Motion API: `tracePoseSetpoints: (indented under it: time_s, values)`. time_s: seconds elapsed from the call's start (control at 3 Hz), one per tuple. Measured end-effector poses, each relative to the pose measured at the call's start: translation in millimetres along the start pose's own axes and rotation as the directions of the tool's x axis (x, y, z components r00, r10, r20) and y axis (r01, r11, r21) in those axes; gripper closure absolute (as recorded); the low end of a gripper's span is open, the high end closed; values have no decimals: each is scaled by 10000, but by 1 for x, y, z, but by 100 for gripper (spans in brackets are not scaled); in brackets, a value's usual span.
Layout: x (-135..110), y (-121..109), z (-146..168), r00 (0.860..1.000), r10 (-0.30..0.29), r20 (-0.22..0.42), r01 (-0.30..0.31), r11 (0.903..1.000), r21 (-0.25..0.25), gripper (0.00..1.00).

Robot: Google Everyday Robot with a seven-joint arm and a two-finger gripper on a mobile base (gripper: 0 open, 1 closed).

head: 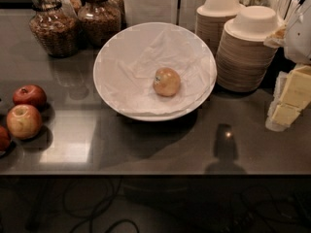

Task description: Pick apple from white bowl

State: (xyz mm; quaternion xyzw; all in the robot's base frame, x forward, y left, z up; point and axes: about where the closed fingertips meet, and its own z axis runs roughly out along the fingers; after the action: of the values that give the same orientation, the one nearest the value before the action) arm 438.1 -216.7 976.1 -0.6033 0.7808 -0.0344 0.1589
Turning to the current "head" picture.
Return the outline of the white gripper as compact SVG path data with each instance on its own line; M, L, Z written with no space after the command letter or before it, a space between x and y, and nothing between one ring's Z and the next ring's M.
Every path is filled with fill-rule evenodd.
M263 44L283 48L285 57L297 63L289 73L279 73L265 122L267 129L282 132L311 103L311 0L292 11Z

